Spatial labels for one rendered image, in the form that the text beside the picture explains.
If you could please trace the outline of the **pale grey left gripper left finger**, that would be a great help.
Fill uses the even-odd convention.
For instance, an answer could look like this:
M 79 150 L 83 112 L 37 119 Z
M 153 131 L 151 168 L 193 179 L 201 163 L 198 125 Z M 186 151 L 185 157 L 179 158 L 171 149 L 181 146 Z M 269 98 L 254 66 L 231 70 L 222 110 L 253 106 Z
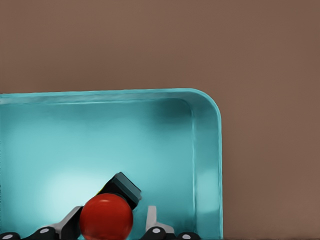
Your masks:
M 28 240 L 78 240 L 83 206 L 74 207 L 60 222 L 36 230 Z

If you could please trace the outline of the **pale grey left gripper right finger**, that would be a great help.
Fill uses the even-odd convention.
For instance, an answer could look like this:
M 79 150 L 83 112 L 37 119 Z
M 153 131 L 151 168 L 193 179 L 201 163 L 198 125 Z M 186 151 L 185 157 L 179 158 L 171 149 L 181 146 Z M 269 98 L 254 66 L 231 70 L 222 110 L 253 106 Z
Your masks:
M 142 240 L 177 240 L 172 226 L 157 221 L 157 207 L 154 205 L 148 206 Z

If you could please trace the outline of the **red push button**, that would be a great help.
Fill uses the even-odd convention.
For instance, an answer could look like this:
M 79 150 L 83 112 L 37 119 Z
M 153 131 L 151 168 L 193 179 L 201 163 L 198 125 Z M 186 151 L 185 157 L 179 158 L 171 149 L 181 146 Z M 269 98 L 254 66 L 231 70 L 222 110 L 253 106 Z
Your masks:
M 126 240 L 134 225 L 133 211 L 142 191 L 123 173 L 116 173 L 83 206 L 79 228 L 85 240 Z

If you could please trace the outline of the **blue storage box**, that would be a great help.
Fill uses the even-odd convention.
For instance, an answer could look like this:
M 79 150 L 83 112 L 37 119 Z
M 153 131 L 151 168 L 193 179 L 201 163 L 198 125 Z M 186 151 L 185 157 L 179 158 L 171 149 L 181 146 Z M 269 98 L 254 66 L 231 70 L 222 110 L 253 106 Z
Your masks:
M 176 233 L 223 236 L 222 121 L 192 88 L 0 94 L 0 233 L 26 237 L 84 205 L 117 173 Z

